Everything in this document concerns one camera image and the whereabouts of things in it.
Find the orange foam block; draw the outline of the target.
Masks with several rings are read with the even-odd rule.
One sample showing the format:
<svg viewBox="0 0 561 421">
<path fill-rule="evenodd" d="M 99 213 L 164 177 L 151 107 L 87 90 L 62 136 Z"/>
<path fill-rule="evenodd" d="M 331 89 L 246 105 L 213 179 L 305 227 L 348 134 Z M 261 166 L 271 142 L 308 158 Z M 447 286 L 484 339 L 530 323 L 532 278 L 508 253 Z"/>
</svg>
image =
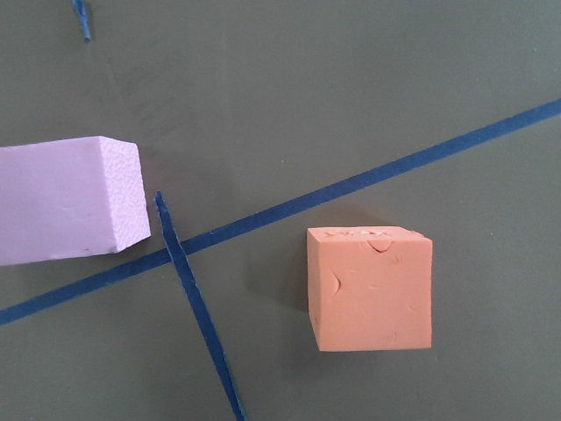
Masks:
<svg viewBox="0 0 561 421">
<path fill-rule="evenodd" d="M 433 242 L 399 226 L 307 230 L 309 318 L 323 352 L 432 345 Z"/>
</svg>

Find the pink foam block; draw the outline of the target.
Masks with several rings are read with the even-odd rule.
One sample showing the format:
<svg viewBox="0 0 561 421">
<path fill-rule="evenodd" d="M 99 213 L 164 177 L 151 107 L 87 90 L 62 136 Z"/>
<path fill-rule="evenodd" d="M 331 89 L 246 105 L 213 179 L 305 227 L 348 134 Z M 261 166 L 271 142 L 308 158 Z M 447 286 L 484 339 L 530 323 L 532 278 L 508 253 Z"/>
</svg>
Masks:
<svg viewBox="0 0 561 421">
<path fill-rule="evenodd" d="M 2 265 L 119 253 L 150 235 L 136 144 L 93 136 L 2 148 Z"/>
</svg>

